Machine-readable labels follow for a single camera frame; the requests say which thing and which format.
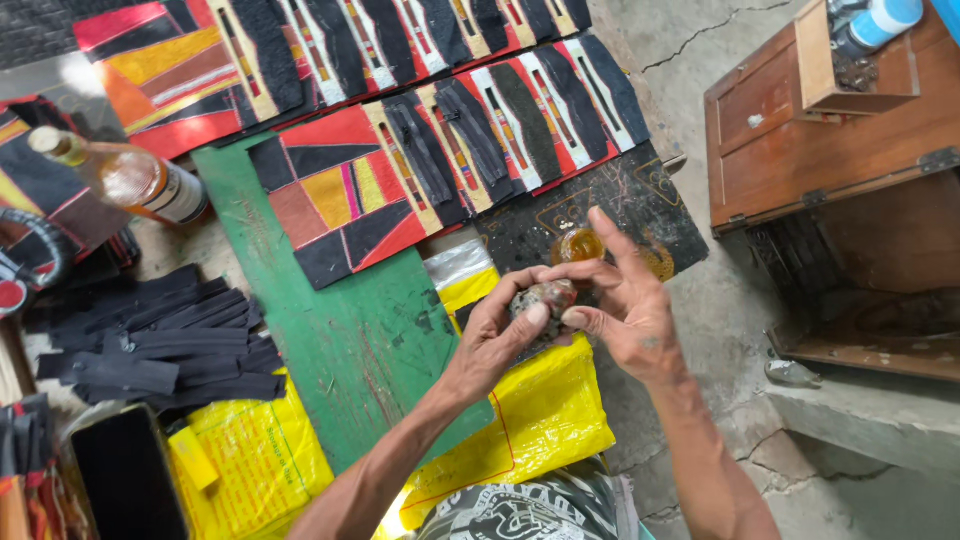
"concrete floor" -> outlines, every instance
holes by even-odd
[[[788,24],[806,0],[611,0],[643,75],[689,160],[673,181],[710,248],[667,284],[691,371],[734,457],[771,505],[786,539],[955,538],[960,486],[781,429],[763,396],[782,317],[772,283],[740,234],[709,230],[704,92]],[[685,539],[670,453],[643,386],[597,350],[616,473],[635,482],[637,512],[659,540]]]

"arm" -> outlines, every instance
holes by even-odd
[[[507,305],[534,284],[544,267],[504,276],[470,316],[464,337],[440,380],[369,454],[337,477],[307,507],[289,540],[369,540],[417,464],[460,414],[486,399],[516,358],[546,326],[543,304],[509,325]]]
[[[591,209],[589,218],[617,267],[592,260],[539,273],[544,282],[569,278],[596,287],[600,309],[574,307],[564,314],[564,323],[600,337],[617,364],[646,384],[673,454],[680,507],[691,536],[779,539],[770,508],[727,452],[700,388],[687,372],[666,289],[637,255],[634,242],[600,208]]]

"t-shirt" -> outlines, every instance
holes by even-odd
[[[475,485],[438,504],[418,540],[616,540],[613,482],[592,457],[522,484]]]

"green cutting board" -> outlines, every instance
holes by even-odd
[[[459,338],[414,248],[313,290],[247,156],[248,148],[272,136],[191,156],[339,475],[413,409],[440,377]],[[471,407],[423,463],[493,418],[487,401]]]

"finger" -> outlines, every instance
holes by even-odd
[[[521,313],[507,330],[493,341],[494,349],[507,359],[516,358],[546,328],[550,319],[550,308],[543,302],[537,302]]]
[[[594,307],[571,307],[564,313],[564,324],[575,330],[583,330],[602,339],[607,347],[612,343],[629,339],[630,327],[614,319],[606,311]]]
[[[623,276],[620,271],[598,258],[583,262],[558,264],[549,270],[538,273],[536,277],[539,282],[572,280],[575,282],[592,282],[594,286],[602,288],[616,287],[623,283]]]
[[[572,333],[562,333],[560,337],[553,340],[553,344],[558,347],[569,347],[573,345],[573,334]]]
[[[487,295],[487,298],[477,305],[473,312],[480,311],[485,316],[494,316],[504,312],[518,292],[536,284],[536,276],[548,269],[547,266],[532,266],[526,270],[507,274]]]
[[[634,241],[620,231],[600,207],[590,209],[588,216],[593,229],[600,236],[603,245],[616,258],[616,265],[625,277],[632,280],[657,280],[657,276],[654,276],[654,273],[647,268],[643,259],[640,258]]]

